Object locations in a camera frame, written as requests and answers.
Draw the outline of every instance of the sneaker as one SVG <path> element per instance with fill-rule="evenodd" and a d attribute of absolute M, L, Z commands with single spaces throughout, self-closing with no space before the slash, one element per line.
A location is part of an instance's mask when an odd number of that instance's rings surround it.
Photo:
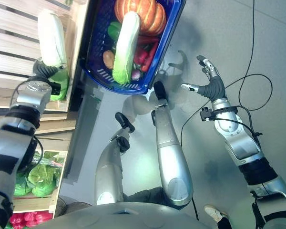
<path fill-rule="evenodd" d="M 205 205 L 204 211 L 211 216 L 217 223 L 221 221 L 223 217 L 228 218 L 227 214 L 217 210 L 215 207 L 211 205 Z"/>

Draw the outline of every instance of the dark pants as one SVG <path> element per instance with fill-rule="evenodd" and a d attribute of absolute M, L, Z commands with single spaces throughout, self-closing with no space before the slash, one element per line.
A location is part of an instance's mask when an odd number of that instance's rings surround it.
<path fill-rule="evenodd" d="M 169 199 L 165 195 L 162 187 L 155 187 L 150 190 L 144 190 L 137 192 L 131 196 L 124 195 L 124 202 L 141 202 L 141 203 L 153 203 L 169 206 L 171 208 L 180 210 L 186 205 L 176 206 L 170 203 Z"/>
<path fill-rule="evenodd" d="M 231 224 L 229 220 L 226 217 L 223 217 L 218 223 L 217 223 L 218 229 L 232 229 Z"/>

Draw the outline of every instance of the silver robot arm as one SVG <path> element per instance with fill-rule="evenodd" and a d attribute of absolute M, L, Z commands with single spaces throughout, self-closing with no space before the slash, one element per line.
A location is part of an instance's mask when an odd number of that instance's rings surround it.
<path fill-rule="evenodd" d="M 118 130 L 103 150 L 95 172 L 95 205 L 123 202 L 121 155 L 129 148 L 129 134 L 134 126 L 120 112 L 115 114 Z"/>
<path fill-rule="evenodd" d="M 192 178 L 172 123 L 163 84 L 155 82 L 154 90 L 158 104 L 152 112 L 152 118 L 156 127 L 163 192 L 171 207 L 183 208 L 193 196 Z"/>
<path fill-rule="evenodd" d="M 50 67 L 49 73 L 52 72 L 57 69 Z M 19 92 L 8 113 L 0 120 L 0 228 L 6 226 L 13 213 L 16 172 L 24 170 L 32 161 L 37 145 L 34 133 L 52 93 L 50 84 L 53 83 L 40 74 L 23 84 L 24 90 Z"/>
<path fill-rule="evenodd" d="M 206 86 L 184 83 L 182 87 L 211 100 L 213 110 L 203 108 L 201 118 L 203 121 L 214 120 L 216 131 L 224 138 L 228 153 L 243 173 L 249 191 L 255 198 L 252 208 L 257 225 L 262 228 L 272 219 L 286 218 L 286 183 L 269 165 L 255 133 L 250 136 L 239 124 L 242 120 L 236 114 L 236 107 L 231 107 L 227 99 L 216 67 L 203 56 L 197 59 L 210 83 Z"/>

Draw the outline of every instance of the orange pumpkin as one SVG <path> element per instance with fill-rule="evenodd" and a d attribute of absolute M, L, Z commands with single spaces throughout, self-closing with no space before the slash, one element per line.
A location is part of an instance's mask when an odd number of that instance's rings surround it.
<path fill-rule="evenodd" d="M 135 11 L 141 19 L 141 33 L 158 35 L 163 32 L 166 25 L 164 7 L 155 0 L 116 0 L 114 12 L 117 19 L 122 22 L 124 15 Z"/>

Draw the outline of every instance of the blue basket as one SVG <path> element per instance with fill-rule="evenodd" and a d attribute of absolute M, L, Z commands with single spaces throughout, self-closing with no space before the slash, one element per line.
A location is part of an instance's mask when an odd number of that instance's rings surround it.
<path fill-rule="evenodd" d="M 99 11 L 95 19 L 86 63 L 82 64 L 83 69 L 96 83 L 112 92 L 120 94 L 145 94 L 148 89 L 151 88 L 185 5 L 185 0 L 157 1 L 161 3 L 165 9 L 167 16 L 166 27 L 163 31 L 159 46 L 148 72 L 145 73 L 139 81 L 131 81 L 127 84 L 119 84 L 114 81 L 112 70 L 106 68 L 103 63 L 103 52 L 111 50 L 113 45 L 113 40 L 107 34 L 107 28 L 111 21 L 117 21 L 117 19 L 114 14 L 115 0 L 101 1 Z"/>

